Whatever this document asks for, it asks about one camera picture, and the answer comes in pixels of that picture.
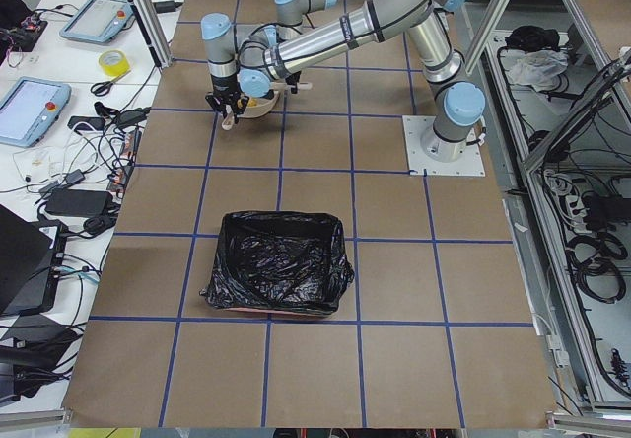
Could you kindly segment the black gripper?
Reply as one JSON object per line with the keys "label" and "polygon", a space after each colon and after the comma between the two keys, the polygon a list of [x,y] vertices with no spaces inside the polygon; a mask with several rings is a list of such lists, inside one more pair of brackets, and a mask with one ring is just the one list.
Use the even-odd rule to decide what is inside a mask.
{"label": "black gripper", "polygon": [[238,123],[246,108],[246,96],[242,93],[236,76],[212,76],[212,91],[205,100],[216,113],[231,109],[233,123]]}

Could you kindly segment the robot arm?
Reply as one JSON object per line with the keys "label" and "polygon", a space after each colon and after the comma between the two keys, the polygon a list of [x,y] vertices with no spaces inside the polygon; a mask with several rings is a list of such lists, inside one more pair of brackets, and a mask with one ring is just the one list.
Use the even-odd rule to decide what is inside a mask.
{"label": "robot arm", "polygon": [[212,91],[205,96],[214,112],[222,117],[222,128],[230,130],[241,118],[259,118],[274,108],[280,95],[312,87],[302,83],[300,74],[272,81],[254,62],[245,62],[245,52],[265,51],[278,43],[298,37],[308,13],[333,7],[337,0],[274,0],[276,20],[257,25],[235,24],[222,13],[205,15],[200,21]]}
{"label": "robot arm", "polygon": [[421,135],[421,147],[436,161],[453,162],[462,155],[486,101],[468,80],[464,57],[452,46],[435,9],[453,12],[465,1],[366,0],[360,8],[301,36],[262,50],[243,48],[239,54],[241,90],[261,97],[277,80],[369,42],[405,34],[420,57],[437,108],[432,126]]}

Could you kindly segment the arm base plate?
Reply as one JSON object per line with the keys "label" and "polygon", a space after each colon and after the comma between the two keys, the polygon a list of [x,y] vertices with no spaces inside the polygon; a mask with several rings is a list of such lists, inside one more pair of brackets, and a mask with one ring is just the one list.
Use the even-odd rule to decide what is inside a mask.
{"label": "arm base plate", "polygon": [[446,142],[434,132],[433,116],[402,118],[408,173],[413,176],[484,177],[480,145],[471,129],[465,141]]}

